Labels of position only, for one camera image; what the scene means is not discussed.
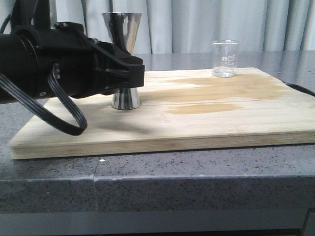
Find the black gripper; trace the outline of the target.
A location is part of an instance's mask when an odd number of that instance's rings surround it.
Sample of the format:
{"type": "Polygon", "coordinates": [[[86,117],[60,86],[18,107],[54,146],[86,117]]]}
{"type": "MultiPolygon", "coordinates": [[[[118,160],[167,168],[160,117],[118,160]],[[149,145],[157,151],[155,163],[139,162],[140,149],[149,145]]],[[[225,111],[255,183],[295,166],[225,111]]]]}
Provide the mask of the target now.
{"type": "Polygon", "coordinates": [[[36,30],[36,54],[40,74],[36,97],[44,92],[53,97],[46,76],[53,64],[60,70],[59,84],[73,98],[104,93],[118,88],[138,88],[144,85],[145,65],[118,46],[88,38],[81,24],[61,22],[54,28],[36,30]]]}

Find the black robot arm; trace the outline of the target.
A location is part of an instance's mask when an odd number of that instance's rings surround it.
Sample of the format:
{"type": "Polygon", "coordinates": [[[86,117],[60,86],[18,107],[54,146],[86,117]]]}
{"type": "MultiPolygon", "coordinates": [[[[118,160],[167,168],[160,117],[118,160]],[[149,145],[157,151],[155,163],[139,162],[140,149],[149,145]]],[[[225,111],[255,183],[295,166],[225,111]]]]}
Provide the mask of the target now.
{"type": "Polygon", "coordinates": [[[54,97],[47,82],[54,64],[59,66],[59,84],[75,99],[144,85],[142,59],[111,43],[94,43],[80,24],[62,22],[57,29],[16,26],[0,36],[0,72],[30,97],[54,97]]]}

